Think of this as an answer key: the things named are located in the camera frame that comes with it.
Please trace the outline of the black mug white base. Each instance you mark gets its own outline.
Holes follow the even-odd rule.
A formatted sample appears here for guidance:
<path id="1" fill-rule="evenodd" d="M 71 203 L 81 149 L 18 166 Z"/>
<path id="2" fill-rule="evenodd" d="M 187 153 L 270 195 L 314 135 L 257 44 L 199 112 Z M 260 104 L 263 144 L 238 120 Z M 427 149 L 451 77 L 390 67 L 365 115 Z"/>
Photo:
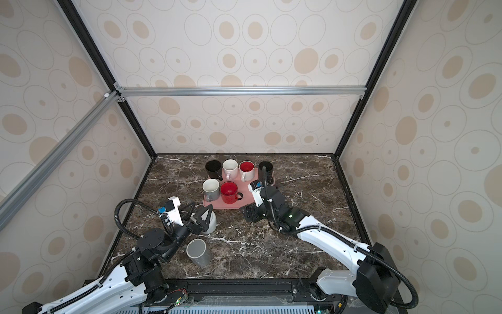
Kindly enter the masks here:
<path id="1" fill-rule="evenodd" d="M 210 179 L 223 181 L 222 163 L 219 160 L 210 160 L 205 164 L 205 170 Z"/>

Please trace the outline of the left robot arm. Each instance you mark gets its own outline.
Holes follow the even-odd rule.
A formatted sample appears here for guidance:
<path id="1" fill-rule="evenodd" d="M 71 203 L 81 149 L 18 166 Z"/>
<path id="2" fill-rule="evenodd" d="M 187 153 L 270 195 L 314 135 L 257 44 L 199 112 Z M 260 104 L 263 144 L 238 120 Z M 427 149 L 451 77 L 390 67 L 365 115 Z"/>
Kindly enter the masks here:
<path id="1" fill-rule="evenodd" d="M 115 223 L 125 235 L 136 240 L 135 246 L 95 281 L 54 302 L 33 302 L 22 313 L 116 313 L 144 302 L 161 302 L 167 297 L 168 284 L 161 263 L 170 261 L 190 235 L 209 229 L 213 206 L 194 211 L 191 205 L 189 212 L 181 215 L 183 206 L 179 199 L 170 198 L 154 212 L 161 219 L 162 228 L 137 235 L 120 221 L 119 213 L 126 203 L 128 200 L 122 200 L 116 206 Z"/>

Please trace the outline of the black mug white rim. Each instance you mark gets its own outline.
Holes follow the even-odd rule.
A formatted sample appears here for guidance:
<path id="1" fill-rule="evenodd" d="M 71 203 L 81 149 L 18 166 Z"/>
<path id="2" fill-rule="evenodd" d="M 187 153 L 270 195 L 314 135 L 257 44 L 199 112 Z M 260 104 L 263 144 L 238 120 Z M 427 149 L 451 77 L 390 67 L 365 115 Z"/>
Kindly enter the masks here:
<path id="1" fill-rule="evenodd" d="M 274 173 L 273 173 L 273 164 L 268 161 L 260 162 L 258 165 L 258 179 L 261 184 L 265 185 L 274 185 Z"/>

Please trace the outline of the red mug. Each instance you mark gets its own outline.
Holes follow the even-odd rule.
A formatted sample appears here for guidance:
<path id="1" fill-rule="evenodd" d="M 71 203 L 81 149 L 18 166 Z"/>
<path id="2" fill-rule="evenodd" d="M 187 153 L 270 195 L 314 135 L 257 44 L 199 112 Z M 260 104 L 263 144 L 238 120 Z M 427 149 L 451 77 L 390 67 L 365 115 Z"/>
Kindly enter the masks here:
<path id="1" fill-rule="evenodd" d="M 225 204 L 234 204 L 243 199 L 238 185 L 233 181 L 226 181 L 220 187 L 220 195 Z"/>

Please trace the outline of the pink mug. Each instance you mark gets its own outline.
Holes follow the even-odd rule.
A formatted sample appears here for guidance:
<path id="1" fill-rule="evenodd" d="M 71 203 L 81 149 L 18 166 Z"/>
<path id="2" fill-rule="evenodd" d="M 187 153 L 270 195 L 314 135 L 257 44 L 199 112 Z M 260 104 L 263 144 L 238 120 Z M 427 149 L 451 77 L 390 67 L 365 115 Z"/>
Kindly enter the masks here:
<path id="1" fill-rule="evenodd" d="M 223 179 L 227 181 L 235 180 L 239 175 L 239 163 L 236 160 L 228 159 L 222 164 Z"/>

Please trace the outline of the white mug front row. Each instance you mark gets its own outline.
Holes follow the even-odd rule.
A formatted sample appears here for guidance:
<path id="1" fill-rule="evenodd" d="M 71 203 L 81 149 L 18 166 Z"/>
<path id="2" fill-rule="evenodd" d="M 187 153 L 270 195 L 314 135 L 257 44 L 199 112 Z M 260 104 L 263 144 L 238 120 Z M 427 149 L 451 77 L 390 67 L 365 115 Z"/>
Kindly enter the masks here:
<path id="1" fill-rule="evenodd" d="M 239 164 L 239 173 L 242 182 L 251 181 L 254 178 L 255 165 L 251 161 L 244 161 Z"/>

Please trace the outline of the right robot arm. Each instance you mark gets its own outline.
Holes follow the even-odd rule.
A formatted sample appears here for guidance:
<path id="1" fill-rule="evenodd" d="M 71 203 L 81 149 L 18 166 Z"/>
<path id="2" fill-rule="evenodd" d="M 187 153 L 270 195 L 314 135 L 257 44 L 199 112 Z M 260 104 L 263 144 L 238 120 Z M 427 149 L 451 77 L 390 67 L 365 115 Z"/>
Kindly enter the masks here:
<path id="1" fill-rule="evenodd" d="M 316 279 L 322 294 L 359 298 L 377 313 L 385 313 L 402 282 L 387 248 L 350 239 L 322 224 L 303 209 L 293 208 L 275 186 L 248 186 L 253 203 L 241 208 L 247 222 L 268 220 L 281 234 L 296 236 L 328 253 L 346 267 L 345 272 L 325 269 Z"/>

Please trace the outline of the grey mug white interior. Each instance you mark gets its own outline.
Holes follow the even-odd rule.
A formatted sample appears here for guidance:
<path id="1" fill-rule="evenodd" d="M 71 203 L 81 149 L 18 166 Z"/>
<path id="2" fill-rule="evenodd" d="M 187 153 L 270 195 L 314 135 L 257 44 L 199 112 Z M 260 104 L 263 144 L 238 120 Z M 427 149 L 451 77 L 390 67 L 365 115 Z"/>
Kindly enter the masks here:
<path id="1" fill-rule="evenodd" d="M 203 183 L 203 191 L 205 193 L 205 201 L 211 202 L 218 200 L 220 197 L 220 182 L 218 179 L 207 179 Z"/>

